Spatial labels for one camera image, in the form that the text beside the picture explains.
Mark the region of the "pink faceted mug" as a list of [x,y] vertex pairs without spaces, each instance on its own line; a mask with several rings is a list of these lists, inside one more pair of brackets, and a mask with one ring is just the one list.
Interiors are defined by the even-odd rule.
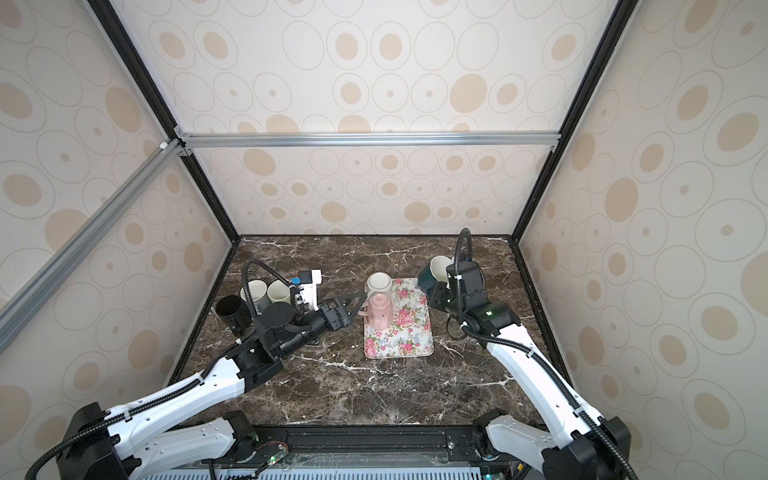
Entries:
[[393,313],[391,298],[385,293],[373,294],[359,311],[367,325],[374,330],[383,330],[389,327]]

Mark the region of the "dark teal mug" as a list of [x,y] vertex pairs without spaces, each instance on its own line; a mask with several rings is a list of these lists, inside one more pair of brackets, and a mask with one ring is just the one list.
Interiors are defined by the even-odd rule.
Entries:
[[438,283],[448,281],[447,268],[453,264],[453,259],[443,255],[432,257],[417,277],[417,286],[423,292],[432,290]]

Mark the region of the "light green mug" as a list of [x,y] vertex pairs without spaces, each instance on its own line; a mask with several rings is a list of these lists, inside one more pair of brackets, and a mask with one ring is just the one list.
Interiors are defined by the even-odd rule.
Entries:
[[267,288],[267,297],[271,303],[291,303],[290,286],[275,280]]

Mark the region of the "grey mug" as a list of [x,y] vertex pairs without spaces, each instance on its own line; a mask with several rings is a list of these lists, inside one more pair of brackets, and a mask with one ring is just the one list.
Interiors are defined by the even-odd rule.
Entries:
[[267,297],[268,284],[262,280],[249,281],[247,287],[240,289],[240,297],[243,300],[247,299],[246,291],[251,294],[251,301],[257,315],[261,315],[271,305],[270,300]]

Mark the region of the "black mug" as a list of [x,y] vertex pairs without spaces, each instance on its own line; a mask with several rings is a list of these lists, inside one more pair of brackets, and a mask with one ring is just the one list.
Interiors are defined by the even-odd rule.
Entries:
[[215,305],[215,314],[236,337],[247,335],[252,317],[245,301],[239,295],[228,295]]

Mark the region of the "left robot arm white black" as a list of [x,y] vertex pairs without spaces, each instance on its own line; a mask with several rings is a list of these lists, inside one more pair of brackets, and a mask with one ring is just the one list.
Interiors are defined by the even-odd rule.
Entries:
[[223,298],[215,310],[239,334],[234,344],[203,371],[151,395],[109,409],[98,403],[80,408],[64,439],[29,467],[27,478],[36,478],[49,461],[63,479],[140,479],[196,460],[250,459],[261,449],[241,413],[178,425],[266,383],[282,371],[284,358],[351,325],[366,299],[358,291],[325,299],[314,310],[278,302],[257,312],[238,295]]

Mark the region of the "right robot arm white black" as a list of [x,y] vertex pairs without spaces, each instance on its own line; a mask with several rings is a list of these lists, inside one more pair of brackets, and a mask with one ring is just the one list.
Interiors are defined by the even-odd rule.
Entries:
[[484,274],[469,259],[433,258],[418,277],[431,308],[457,321],[512,375],[544,425],[508,414],[477,422],[483,457],[510,455],[546,479],[634,479],[631,433],[619,418],[606,418],[571,387],[536,346],[519,316],[490,300]]

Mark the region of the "white mug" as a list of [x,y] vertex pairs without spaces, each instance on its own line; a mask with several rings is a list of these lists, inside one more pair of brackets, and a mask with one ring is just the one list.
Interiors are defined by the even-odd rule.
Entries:
[[379,293],[391,296],[394,291],[394,280],[387,273],[375,272],[367,278],[365,291],[368,297]]

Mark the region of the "floral rectangular tray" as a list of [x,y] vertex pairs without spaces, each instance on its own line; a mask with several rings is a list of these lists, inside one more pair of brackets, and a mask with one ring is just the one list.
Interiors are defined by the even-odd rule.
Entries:
[[427,357],[434,352],[426,294],[416,278],[396,278],[386,327],[364,320],[364,354],[372,360]]

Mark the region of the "horizontal aluminium bar back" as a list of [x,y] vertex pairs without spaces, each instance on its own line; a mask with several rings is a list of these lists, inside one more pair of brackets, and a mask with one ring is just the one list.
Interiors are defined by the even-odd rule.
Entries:
[[373,132],[302,134],[192,134],[180,139],[192,148],[270,147],[404,147],[404,146],[556,146],[561,135],[555,131],[522,132]]

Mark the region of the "diagonal aluminium bar left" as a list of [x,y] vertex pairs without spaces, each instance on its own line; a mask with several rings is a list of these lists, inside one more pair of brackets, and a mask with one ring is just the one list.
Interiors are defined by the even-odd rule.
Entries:
[[119,222],[169,161],[181,153],[178,139],[169,139],[17,292],[1,311],[1,348],[7,349],[51,296]]

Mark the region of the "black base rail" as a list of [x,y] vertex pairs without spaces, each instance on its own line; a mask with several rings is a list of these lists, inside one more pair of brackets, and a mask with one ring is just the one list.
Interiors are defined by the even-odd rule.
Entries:
[[559,446],[549,432],[499,411],[454,427],[254,427],[236,412],[141,441],[136,452],[120,455],[119,464],[126,477],[139,479],[199,460],[262,467],[299,453],[442,453],[475,466],[512,461],[547,479],[627,479],[616,456],[628,454],[630,439],[617,418],[587,433],[574,431]]

